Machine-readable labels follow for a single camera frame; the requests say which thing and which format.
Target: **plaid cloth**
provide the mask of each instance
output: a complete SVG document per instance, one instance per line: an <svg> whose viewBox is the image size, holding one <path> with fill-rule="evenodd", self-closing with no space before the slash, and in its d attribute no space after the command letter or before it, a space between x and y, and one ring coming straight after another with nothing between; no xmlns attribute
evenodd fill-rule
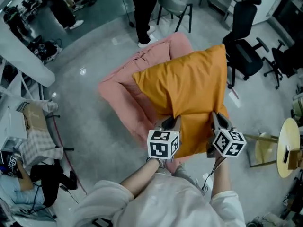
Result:
<svg viewBox="0 0 303 227"><path fill-rule="evenodd" d="M48 131L30 129L27 132L27 141L18 148L23 158L24 168L30 168L47 158L62 159L63 147L55 147Z"/></svg>

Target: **pink sofa chair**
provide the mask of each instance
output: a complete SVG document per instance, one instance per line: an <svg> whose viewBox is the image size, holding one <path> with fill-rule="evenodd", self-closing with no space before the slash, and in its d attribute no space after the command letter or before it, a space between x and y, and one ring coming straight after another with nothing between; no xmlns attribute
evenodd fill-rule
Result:
<svg viewBox="0 0 303 227"><path fill-rule="evenodd" d="M137 52L99 83L101 96L109 102L124 126L144 148L149 130L154 129L157 114L132 74L191 52L193 49L186 36L180 32L174 33Z"/></svg>

